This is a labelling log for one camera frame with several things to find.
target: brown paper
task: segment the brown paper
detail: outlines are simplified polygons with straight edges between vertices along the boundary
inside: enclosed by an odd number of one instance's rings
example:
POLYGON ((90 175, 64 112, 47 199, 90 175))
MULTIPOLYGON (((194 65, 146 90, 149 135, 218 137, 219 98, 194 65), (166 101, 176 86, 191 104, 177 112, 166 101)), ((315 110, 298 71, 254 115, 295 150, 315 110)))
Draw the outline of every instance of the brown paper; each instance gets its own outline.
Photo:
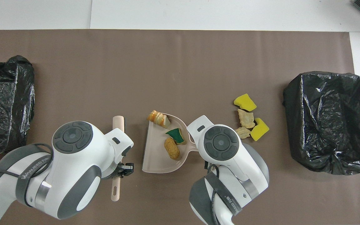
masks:
POLYGON ((134 174, 110 200, 103 180, 89 206, 59 221, 14 202, 0 224, 203 224, 188 202, 206 174, 190 153, 172 173, 141 171, 152 110, 186 124, 201 115, 240 126, 236 97, 248 93, 269 127, 252 145, 269 167, 269 188, 235 224, 360 224, 360 174, 311 172, 290 155, 282 91, 299 73, 354 72, 348 33, 176 30, 0 30, 0 62, 23 55, 35 68, 36 104, 27 143, 51 143, 62 124, 88 121, 104 133, 123 115, 134 141, 134 174))

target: dustpan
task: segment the dustpan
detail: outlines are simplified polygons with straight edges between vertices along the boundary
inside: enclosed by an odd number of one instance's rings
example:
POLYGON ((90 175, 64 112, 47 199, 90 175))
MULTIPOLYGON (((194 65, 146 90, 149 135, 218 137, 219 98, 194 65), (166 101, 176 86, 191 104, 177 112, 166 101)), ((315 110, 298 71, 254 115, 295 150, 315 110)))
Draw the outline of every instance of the dustpan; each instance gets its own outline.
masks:
POLYGON ((192 151, 198 151, 195 143, 191 141, 186 124, 179 118, 163 113, 170 121, 170 126, 166 129, 153 122, 149 122, 147 140, 144 150, 144 160, 142 170, 146 173, 170 173, 180 168, 192 151), (176 160, 169 157, 164 142, 169 137, 167 131, 180 128, 186 144, 179 144, 180 156, 176 160))

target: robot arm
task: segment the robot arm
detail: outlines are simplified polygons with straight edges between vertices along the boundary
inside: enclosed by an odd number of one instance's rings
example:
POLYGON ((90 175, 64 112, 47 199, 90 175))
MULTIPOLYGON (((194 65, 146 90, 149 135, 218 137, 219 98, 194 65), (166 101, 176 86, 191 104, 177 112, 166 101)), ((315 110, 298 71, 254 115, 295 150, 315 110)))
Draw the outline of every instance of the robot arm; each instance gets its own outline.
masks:
POLYGON ((233 225, 232 216, 268 187, 267 165, 233 129, 215 125, 206 116, 193 121, 187 130, 201 157, 218 165, 194 183, 189 198, 191 208, 205 224, 233 225))
POLYGON ((53 159, 36 145, 8 153, 0 161, 0 218, 14 201, 65 219, 90 202, 104 177, 122 176, 121 159, 133 142, 120 129, 103 134, 94 125, 74 121, 61 126, 52 139, 53 159), (41 174, 34 174, 43 168, 41 174))

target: green sponge piece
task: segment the green sponge piece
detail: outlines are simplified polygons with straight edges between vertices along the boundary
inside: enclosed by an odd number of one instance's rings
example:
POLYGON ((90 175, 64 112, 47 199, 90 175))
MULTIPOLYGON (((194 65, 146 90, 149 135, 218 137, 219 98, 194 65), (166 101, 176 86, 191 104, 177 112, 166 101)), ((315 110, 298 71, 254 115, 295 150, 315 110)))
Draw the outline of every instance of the green sponge piece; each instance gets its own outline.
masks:
POLYGON ((170 135, 173 138, 173 140, 176 142, 176 144, 184 143, 184 139, 181 136, 180 128, 176 128, 171 131, 167 131, 166 134, 170 135))

